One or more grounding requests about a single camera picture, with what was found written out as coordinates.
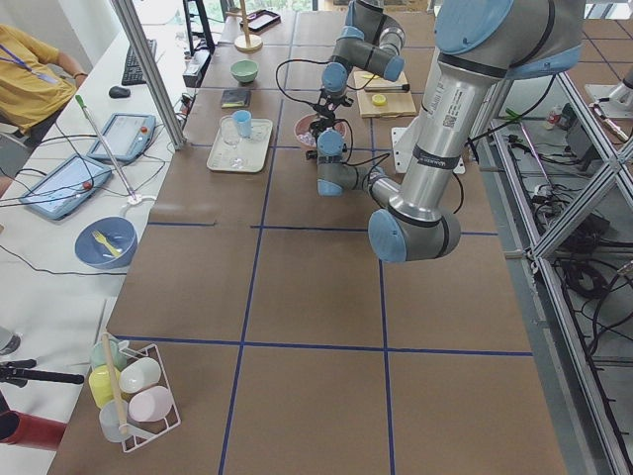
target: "yellow cup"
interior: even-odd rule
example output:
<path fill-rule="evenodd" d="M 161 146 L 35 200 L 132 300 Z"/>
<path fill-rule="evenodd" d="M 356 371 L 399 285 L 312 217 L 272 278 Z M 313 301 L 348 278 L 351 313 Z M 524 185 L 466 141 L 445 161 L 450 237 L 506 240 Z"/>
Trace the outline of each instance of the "yellow cup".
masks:
<path fill-rule="evenodd" d="M 121 371 L 115 368 L 115 374 L 117 375 L 117 381 L 121 376 Z M 88 385 L 90 386 L 90 392 L 99 409 L 103 408 L 106 404 L 114 399 L 112 394 L 112 387 L 110 386 L 110 374 L 108 373 L 108 366 L 105 364 L 97 366 L 90 373 L 88 378 Z"/>

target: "green bowl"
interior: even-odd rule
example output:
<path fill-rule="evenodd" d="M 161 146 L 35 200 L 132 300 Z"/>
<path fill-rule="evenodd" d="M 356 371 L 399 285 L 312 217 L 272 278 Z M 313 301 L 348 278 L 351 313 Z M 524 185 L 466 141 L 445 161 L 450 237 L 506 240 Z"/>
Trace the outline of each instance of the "green bowl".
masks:
<path fill-rule="evenodd" d="M 255 80 L 258 71 L 259 65 L 250 59 L 238 61 L 230 67 L 230 73 L 242 84 Z"/>

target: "white table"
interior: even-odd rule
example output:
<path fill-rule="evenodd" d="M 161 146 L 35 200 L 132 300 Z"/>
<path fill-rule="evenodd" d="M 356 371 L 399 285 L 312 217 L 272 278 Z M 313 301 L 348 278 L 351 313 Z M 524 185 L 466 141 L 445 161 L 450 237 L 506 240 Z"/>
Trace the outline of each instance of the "white table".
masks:
<path fill-rule="evenodd" d="M 157 38 L 157 63 L 170 95 L 177 104 L 180 95 L 187 92 L 182 80 L 186 65 L 182 51 L 175 47 L 175 29 L 146 27 L 149 38 Z M 111 99 L 110 87 L 120 84 L 128 39 L 121 32 L 96 64 L 79 90 L 97 124 L 103 126 L 115 112 L 143 113 L 162 121 L 146 85 L 130 86 L 132 95 L 127 99 Z M 78 104 L 72 101 L 60 115 L 57 123 L 67 135 L 94 134 Z M 156 195 L 173 154 L 168 134 L 157 128 L 155 141 L 146 151 L 155 158 L 140 157 L 126 166 L 124 171 L 134 188 L 158 172 L 140 192 Z M 47 138 L 58 137 L 59 129 L 53 126 Z M 85 152 L 93 140 L 73 140 L 79 152 Z M 26 167 L 49 172 L 73 154 L 66 140 L 46 142 L 38 147 Z M 37 183 L 41 176 L 23 172 L 19 180 L 28 186 Z M 113 215 L 119 215 L 127 203 L 126 189 L 121 178 L 113 173 L 106 184 L 108 190 L 99 190 L 80 208 L 60 222 L 48 221 L 23 206 L 0 208 L 0 244 L 19 254 L 34 267 L 55 272 L 96 273 L 74 255 L 74 241 L 88 224 Z M 14 183 L 3 200 L 16 198 L 24 187 Z M 152 202 L 143 202 L 130 208 L 126 217 L 135 225 L 139 238 L 145 228 Z M 13 354 L 0 357 L 0 361 L 34 358 L 36 369 L 84 374 L 88 372 L 90 349 L 100 330 L 108 321 L 119 291 L 123 275 L 50 275 L 36 272 L 4 250 L 0 249 L 0 325 L 22 337 L 20 348 Z M 126 272 L 115 269 L 113 272 Z M 11 409 L 48 419 L 67 422 L 79 395 L 80 386 L 72 384 L 31 381 L 19 389 L 10 384 L 0 385 Z M 45 474 L 54 452 L 0 445 L 2 473 L 14 475 Z"/>

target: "yellow shirt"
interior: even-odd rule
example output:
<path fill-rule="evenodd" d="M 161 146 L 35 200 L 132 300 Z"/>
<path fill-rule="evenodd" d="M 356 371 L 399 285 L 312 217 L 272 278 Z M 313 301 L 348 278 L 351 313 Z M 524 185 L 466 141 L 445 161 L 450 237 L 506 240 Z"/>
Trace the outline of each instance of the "yellow shirt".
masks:
<path fill-rule="evenodd" d="M 35 124 L 63 107 L 76 92 L 75 86 L 59 78 L 47 64 L 56 63 L 59 50 L 20 30 L 0 25 L 0 45 L 22 60 L 34 72 L 54 78 L 44 81 L 25 67 L 16 64 L 0 48 L 0 113 L 28 134 Z"/>

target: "bowl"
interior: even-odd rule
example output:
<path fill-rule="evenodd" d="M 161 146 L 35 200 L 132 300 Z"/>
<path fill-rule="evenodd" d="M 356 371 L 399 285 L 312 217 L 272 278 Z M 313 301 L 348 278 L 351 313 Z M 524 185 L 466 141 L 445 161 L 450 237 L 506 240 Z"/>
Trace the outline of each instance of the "bowl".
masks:
<path fill-rule="evenodd" d="M 299 146 L 302 150 L 307 151 L 317 149 L 315 138 L 310 133 L 310 124 L 317 119 L 318 114 L 307 114 L 295 123 L 295 138 L 297 139 L 297 142 L 299 142 Z M 344 122 L 336 124 L 334 129 L 345 139 L 345 136 L 347 135 L 347 126 Z"/>
<path fill-rule="evenodd" d="M 254 81 L 255 77 L 257 77 L 257 72 L 259 72 L 259 65 L 250 59 L 235 62 L 230 67 L 232 76 L 242 84 Z"/>
<path fill-rule="evenodd" d="M 119 253 L 113 255 L 104 244 L 97 242 L 93 232 L 100 232 Z M 138 239 L 132 223 L 125 218 L 113 216 L 88 225 L 75 241 L 75 255 L 84 264 L 95 269 L 116 269 L 130 265 L 135 255 Z"/>

